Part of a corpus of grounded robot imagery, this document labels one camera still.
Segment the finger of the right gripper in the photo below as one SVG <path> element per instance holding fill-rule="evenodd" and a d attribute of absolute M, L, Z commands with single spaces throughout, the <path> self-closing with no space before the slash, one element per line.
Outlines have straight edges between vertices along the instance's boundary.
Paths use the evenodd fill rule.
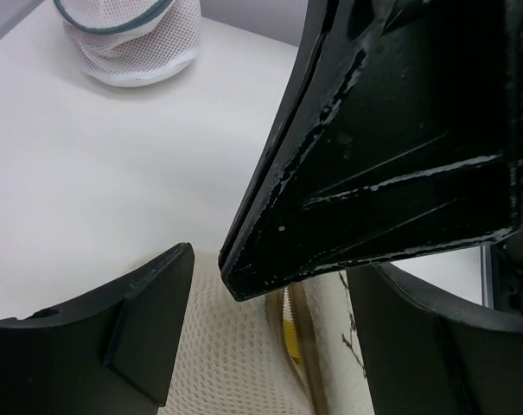
<path fill-rule="evenodd" d="M 219 256 L 239 301 L 523 229 L 523 1 L 311 1 Z"/>

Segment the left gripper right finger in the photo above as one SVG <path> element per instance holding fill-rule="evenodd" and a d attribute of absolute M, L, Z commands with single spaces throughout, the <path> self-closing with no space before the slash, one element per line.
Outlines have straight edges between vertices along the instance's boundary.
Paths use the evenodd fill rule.
<path fill-rule="evenodd" d="M 523 414 L 523 317 L 391 264 L 347 270 L 377 414 Z"/>

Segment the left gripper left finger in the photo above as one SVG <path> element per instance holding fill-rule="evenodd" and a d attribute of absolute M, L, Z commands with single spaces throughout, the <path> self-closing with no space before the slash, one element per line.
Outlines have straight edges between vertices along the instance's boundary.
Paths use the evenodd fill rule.
<path fill-rule="evenodd" d="M 180 243 L 83 295 L 0 320 L 0 414 L 157 413 L 194 263 Z"/>

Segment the beige mesh laundry bag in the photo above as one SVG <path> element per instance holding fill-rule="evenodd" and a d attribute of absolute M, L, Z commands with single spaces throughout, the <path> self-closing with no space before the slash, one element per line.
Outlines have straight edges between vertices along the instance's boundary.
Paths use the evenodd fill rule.
<path fill-rule="evenodd" d="M 283 321 L 296 327 L 298 366 Z M 373 402 L 344 272 L 239 303 L 217 258 L 195 258 L 164 414 L 371 414 Z"/>

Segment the yellow bra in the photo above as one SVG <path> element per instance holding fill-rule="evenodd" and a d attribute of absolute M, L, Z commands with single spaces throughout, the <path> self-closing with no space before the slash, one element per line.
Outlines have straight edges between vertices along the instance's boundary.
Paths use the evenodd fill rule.
<path fill-rule="evenodd" d="M 291 320 L 284 320 L 283 330 L 287 354 L 298 366 L 300 366 L 301 354 L 295 324 Z"/>

